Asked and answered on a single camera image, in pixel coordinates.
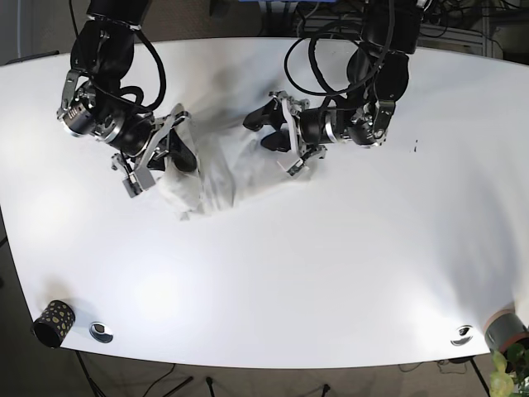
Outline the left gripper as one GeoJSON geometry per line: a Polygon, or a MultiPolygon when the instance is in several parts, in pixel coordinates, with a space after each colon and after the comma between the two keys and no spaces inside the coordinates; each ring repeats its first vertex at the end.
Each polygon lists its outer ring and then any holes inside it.
{"type": "Polygon", "coordinates": [[[265,136],[260,144],[269,151],[278,151],[278,163],[290,176],[298,177],[309,170],[315,160],[326,157],[327,148],[319,138],[310,137],[302,126],[302,114],[308,110],[309,101],[297,100],[285,91],[270,92],[272,104],[249,113],[243,126],[253,132],[271,126],[275,132],[265,136]]]}

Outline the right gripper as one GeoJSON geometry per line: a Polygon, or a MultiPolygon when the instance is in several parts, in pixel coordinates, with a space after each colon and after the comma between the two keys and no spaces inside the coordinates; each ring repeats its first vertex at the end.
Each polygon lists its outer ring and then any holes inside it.
{"type": "Polygon", "coordinates": [[[179,126],[190,118],[181,103],[176,104],[166,117],[156,118],[149,124],[151,134],[145,148],[138,155],[123,152],[112,156],[112,169],[124,174],[122,181],[130,198],[134,198],[155,185],[152,170],[165,172],[169,165],[179,171],[193,173],[197,159],[178,134],[179,126]]]}

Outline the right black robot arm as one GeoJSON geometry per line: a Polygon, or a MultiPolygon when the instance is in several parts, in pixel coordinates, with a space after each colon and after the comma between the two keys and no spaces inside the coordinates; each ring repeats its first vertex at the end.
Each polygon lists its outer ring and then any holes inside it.
{"type": "Polygon", "coordinates": [[[154,112],[167,89],[162,60],[141,30],[150,8],[148,1],[92,1],[88,21],[75,27],[57,118],[72,136],[92,136],[116,150],[112,169],[124,174],[130,197],[155,185],[154,172],[171,167],[193,173],[198,162],[178,134],[189,113],[177,104],[165,117],[154,112]],[[122,85],[140,41],[155,61],[160,88],[153,103],[144,102],[143,90],[122,85]]]}

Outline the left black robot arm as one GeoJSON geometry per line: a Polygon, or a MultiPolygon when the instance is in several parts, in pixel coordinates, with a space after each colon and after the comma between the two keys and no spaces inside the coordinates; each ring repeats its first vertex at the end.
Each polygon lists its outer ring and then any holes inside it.
{"type": "Polygon", "coordinates": [[[257,132],[274,131],[260,144],[269,151],[293,153],[284,169],[296,175],[309,159],[322,159],[328,145],[352,141],[361,147],[381,146],[397,101],[409,81],[409,57],[417,40],[427,4],[424,1],[368,1],[361,23],[329,22],[307,37],[310,69],[321,87],[322,104],[312,108],[284,91],[270,93],[270,100],[249,113],[243,125],[257,132]],[[336,34],[356,47],[346,67],[348,86],[334,89],[317,63],[319,40],[336,34]]]}

